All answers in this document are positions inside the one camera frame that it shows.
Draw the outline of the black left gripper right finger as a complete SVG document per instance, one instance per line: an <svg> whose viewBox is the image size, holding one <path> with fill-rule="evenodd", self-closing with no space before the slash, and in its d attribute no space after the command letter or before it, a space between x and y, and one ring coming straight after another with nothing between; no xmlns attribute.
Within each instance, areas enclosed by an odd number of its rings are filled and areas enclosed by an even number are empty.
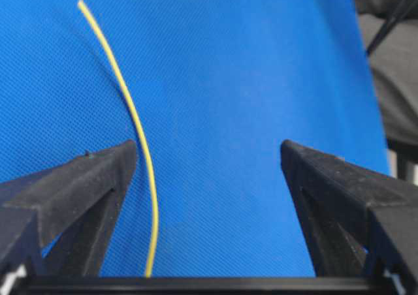
<svg viewBox="0 0 418 295"><path fill-rule="evenodd" d="M281 169L318 276L417 277L417 187L285 140Z"/></svg>

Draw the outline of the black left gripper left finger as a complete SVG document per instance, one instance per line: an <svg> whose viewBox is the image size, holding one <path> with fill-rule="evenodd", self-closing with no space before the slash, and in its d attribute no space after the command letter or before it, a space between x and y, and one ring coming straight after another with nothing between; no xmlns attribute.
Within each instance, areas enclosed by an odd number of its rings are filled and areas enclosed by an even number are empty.
<svg viewBox="0 0 418 295"><path fill-rule="evenodd" d="M132 140L1 184L1 273L96 276L137 163Z"/></svg>

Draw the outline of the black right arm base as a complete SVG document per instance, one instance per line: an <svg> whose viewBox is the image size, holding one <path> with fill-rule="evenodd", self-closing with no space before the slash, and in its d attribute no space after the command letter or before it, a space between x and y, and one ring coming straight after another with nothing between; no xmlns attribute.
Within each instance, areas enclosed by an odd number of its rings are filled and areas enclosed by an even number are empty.
<svg viewBox="0 0 418 295"><path fill-rule="evenodd" d="M354 0L397 176L417 164L417 0Z"/></svg>

